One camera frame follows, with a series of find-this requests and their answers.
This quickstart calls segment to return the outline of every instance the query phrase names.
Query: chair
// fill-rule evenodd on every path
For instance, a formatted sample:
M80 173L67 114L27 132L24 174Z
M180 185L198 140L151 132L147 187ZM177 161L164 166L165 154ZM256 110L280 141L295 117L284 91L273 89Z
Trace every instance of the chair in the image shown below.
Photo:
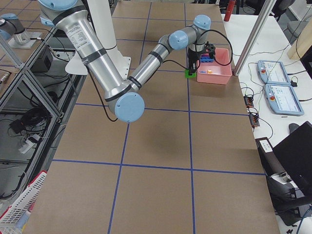
M290 7L295 0L277 0L272 12L274 13L274 17L279 21L281 15L283 15L287 8ZM255 10L254 15L259 15L265 0L246 0L245 3L247 6L253 8Z
M311 17L312 15L309 15L305 17L302 21L299 21L299 20L290 21L287 24L287 28L285 28L283 32L285 32L286 30L290 31L292 36L296 39L300 35L302 30L307 26L307 24L309 23L308 19Z

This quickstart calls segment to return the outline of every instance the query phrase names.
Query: robotic arm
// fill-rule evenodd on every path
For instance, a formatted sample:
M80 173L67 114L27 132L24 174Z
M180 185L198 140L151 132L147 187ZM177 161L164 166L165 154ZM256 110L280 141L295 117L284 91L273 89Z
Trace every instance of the robotic arm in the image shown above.
M39 3L42 23L66 33L83 64L92 71L104 89L104 98L110 111L125 122L133 122L141 117L144 101L137 91L173 50L189 46L188 55L192 58L189 65L195 69L197 53L205 50L207 30L211 24L209 17L199 15L193 25L163 36L139 67L123 80L90 26L87 10L81 0L39 0Z
M30 41L27 31L13 13L0 16L0 36L5 40L9 40L13 36L16 43L20 45Z

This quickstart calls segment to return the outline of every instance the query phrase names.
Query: white basket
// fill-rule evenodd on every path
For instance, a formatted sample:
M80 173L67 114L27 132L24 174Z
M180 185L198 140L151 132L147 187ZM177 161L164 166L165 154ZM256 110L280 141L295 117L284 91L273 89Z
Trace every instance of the white basket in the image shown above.
M46 171L40 172L18 199L0 216L0 234L21 233L21 229L16 228L15 225L25 211L37 200L46 175Z

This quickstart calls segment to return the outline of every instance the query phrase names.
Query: green block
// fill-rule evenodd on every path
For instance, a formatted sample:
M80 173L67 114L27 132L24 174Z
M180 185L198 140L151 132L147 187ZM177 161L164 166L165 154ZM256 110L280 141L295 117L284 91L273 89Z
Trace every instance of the green block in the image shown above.
M192 75L189 75L189 70L188 69L185 69L184 70L184 75L185 75L185 78L189 79L189 78L195 78L196 77L196 72L193 73Z

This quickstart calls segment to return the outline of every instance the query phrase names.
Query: orange object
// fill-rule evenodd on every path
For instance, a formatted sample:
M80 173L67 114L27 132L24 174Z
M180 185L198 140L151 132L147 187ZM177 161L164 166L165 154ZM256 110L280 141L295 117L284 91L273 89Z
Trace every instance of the orange object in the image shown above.
M228 8L226 9L224 21L229 21L230 20L232 11L234 9L234 5L235 5L235 0L230 0L230 2L228 4Z

